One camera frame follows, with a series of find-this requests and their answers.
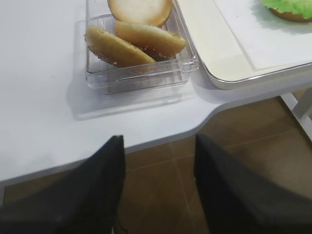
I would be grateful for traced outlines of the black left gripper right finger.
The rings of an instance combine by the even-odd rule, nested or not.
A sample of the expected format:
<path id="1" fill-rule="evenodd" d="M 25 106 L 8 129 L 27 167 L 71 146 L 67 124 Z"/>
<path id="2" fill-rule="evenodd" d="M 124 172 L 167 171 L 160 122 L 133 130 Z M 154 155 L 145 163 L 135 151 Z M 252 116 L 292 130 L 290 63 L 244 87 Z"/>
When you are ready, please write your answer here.
<path id="1" fill-rule="evenodd" d="M 312 201 L 255 173 L 196 135 L 194 176 L 212 234 L 310 234 Z"/>

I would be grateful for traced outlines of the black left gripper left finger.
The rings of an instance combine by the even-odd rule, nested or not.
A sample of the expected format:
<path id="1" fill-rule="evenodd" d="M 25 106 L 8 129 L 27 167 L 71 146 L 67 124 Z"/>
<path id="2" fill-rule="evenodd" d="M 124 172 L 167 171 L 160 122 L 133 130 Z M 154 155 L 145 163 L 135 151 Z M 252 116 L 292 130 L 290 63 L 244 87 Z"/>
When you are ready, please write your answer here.
<path id="1" fill-rule="evenodd" d="M 0 209 L 2 234 L 115 234 L 124 186 L 124 139 L 97 152 L 45 189 Z"/>

